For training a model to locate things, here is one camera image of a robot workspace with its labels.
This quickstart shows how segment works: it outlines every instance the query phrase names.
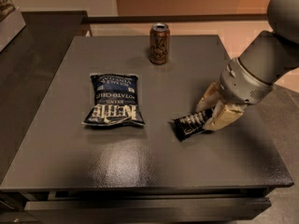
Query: black snack bag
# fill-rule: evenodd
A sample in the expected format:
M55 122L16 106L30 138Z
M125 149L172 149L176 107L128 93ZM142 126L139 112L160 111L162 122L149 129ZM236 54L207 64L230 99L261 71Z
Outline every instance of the black snack bag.
M177 137L180 141L202 133L204 124L212 117L213 108L182 118L174 119Z
M135 75L91 75L95 107L83 124L145 125L138 107Z

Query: robotic hand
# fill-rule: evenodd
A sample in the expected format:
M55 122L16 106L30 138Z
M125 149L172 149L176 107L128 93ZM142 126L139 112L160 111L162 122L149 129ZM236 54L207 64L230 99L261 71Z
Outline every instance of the robotic hand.
M217 131L239 119L280 77L299 67L299 0L271 0L267 15L274 32L262 31L233 58L197 105L197 112L215 107L205 130Z

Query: floor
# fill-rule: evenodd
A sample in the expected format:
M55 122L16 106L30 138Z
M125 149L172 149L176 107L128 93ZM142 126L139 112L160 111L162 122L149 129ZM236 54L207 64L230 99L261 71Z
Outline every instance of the floor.
M230 57L239 56L262 30L271 31L267 21L221 21L221 22L176 22L168 23L171 35L219 35ZM93 36L102 35L148 35L151 23L92 24ZM299 69L293 70L278 82L278 85L299 92ZM278 147L294 183L299 182L299 147L289 150ZM229 222L230 224L297 224L299 223L299 188L277 189L268 197L272 207L251 221Z

